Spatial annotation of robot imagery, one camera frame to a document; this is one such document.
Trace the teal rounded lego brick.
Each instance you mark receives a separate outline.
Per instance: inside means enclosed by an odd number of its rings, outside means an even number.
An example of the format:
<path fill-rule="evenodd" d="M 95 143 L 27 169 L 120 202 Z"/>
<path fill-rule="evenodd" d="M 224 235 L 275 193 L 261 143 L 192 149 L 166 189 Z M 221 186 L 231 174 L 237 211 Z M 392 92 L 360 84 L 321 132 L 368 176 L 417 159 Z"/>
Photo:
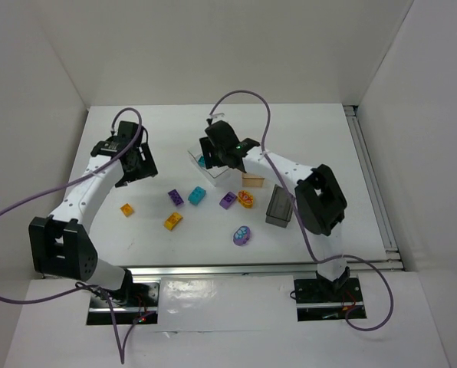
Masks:
<path fill-rule="evenodd" d="M 206 191 L 202 187 L 197 186 L 190 192 L 188 201 L 192 205 L 197 206 L 205 198 L 205 195 Z"/>

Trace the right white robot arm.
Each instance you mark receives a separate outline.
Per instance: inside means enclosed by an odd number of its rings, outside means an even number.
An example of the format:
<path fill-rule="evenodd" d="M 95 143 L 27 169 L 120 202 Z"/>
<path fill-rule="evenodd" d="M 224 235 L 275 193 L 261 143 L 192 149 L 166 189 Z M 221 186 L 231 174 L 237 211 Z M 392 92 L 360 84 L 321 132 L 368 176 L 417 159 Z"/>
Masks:
<path fill-rule="evenodd" d="M 318 264 L 317 277 L 329 292 L 336 293 L 347 282 L 350 269 L 342 255 L 339 233 L 347 200 L 329 166 L 301 165 L 264 148 L 251 138 L 240 140 L 231 125 L 223 120 L 207 119 L 205 136 L 199 139 L 205 167 L 227 166 L 242 173 L 262 176 L 278 184 L 289 200 L 304 240 L 309 234 L 327 239 L 324 259 L 319 260 L 310 245 L 311 258 Z"/>

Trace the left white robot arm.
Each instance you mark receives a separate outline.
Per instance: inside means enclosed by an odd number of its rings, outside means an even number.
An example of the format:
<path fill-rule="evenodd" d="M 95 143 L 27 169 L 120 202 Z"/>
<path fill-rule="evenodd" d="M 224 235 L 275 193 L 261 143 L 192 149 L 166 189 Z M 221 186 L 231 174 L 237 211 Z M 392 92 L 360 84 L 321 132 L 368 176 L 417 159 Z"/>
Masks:
<path fill-rule="evenodd" d="M 136 123 L 120 122 L 115 135 L 92 149 L 82 181 L 47 217 L 35 217 L 28 226 L 35 270 L 97 285 L 125 304 L 140 289 L 130 271 L 99 258 L 89 231 L 112 189 L 157 173 L 146 131 Z"/>

